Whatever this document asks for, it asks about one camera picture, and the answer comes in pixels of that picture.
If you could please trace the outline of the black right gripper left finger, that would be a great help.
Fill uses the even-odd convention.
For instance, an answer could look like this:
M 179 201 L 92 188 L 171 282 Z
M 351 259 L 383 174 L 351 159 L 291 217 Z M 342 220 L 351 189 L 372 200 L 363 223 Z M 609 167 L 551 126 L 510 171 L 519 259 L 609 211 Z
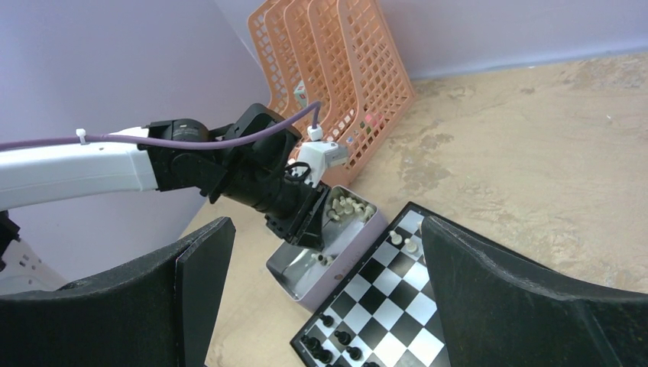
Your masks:
M 235 240 L 219 217 L 55 291 L 1 298 L 3 366 L 202 366 Z

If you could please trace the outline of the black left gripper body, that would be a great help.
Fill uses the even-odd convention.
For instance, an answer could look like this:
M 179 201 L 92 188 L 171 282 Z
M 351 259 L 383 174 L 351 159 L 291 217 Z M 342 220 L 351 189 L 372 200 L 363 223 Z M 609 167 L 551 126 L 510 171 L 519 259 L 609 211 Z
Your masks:
M 264 215 L 266 227 L 279 239 L 300 247 L 321 251 L 325 247 L 322 228 L 330 186 L 314 187 L 285 177 L 259 180 L 253 174 L 239 174 L 222 195 Z

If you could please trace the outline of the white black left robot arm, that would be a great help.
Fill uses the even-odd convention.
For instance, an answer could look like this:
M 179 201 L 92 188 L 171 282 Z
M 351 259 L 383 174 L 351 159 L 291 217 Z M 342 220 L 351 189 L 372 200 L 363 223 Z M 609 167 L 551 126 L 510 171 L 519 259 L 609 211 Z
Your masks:
M 313 166 L 290 163 L 296 122 L 319 113 L 312 103 L 286 119 L 255 103 L 230 125 L 208 129 L 172 119 L 107 135 L 16 141 L 1 146 L 1 221 L 10 209 L 120 191 L 195 187 L 210 203 L 227 197 L 264 215 L 290 245 L 320 251 L 324 183 Z

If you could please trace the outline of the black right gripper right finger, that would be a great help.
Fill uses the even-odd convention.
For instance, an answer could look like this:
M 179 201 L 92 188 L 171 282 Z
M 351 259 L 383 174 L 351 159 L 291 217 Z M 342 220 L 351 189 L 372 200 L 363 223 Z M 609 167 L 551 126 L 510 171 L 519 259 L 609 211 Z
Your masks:
M 423 254 L 453 366 L 645 366 L 647 296 L 547 268 L 441 216 Z

